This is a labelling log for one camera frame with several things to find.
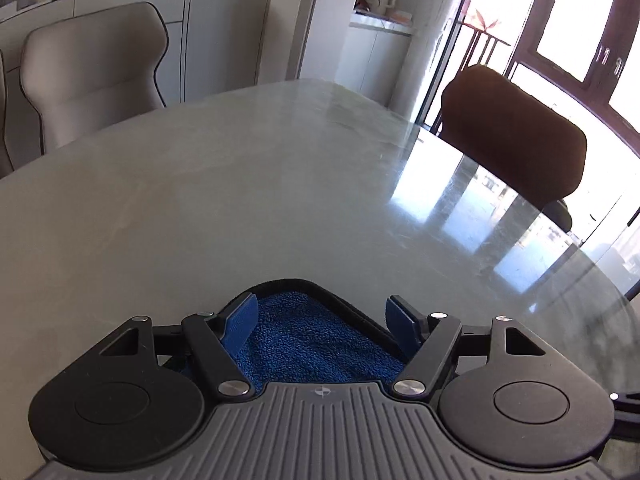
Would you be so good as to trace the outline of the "grey and blue towel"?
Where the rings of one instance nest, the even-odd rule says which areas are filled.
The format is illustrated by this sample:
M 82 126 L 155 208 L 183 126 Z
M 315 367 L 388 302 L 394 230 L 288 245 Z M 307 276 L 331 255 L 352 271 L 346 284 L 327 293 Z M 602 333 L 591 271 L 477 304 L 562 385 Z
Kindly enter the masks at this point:
M 235 361 L 257 394 L 276 382 L 389 386 L 408 362 L 388 330 L 316 283 L 281 278 L 242 292 L 257 297 L 259 318 Z

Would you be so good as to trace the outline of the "white sideboard cabinet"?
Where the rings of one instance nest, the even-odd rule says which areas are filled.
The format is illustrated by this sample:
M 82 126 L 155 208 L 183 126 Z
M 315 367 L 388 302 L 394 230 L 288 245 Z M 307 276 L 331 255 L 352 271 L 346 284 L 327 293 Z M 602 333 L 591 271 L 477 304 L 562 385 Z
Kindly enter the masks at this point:
M 111 47 L 115 38 L 131 36 L 136 29 L 155 38 L 165 36 L 158 52 L 154 80 L 167 106 L 181 103 L 184 86 L 186 0 L 50 0 L 17 11 L 1 21 L 4 70 L 19 70 L 25 39 L 36 29 L 58 22 L 75 25 L 84 36 L 95 32 Z

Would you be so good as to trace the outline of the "brown upholstered chair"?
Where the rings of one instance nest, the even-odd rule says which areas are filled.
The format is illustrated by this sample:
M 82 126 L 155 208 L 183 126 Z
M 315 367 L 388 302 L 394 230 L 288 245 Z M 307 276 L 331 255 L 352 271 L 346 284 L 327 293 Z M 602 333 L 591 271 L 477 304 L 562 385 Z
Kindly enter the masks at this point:
M 585 133 L 572 122 L 477 64 L 442 92 L 440 137 L 570 232 L 564 198 L 582 182 L 587 154 Z

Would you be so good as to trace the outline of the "beige chair near sideboard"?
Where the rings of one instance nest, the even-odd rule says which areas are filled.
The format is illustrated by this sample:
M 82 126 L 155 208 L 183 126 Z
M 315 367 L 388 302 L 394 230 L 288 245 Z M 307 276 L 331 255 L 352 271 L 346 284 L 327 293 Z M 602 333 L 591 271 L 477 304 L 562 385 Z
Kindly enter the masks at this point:
M 136 29 L 111 47 L 75 25 L 34 30 L 24 42 L 20 83 L 39 116 L 43 153 L 165 107 L 154 80 L 164 40 Z

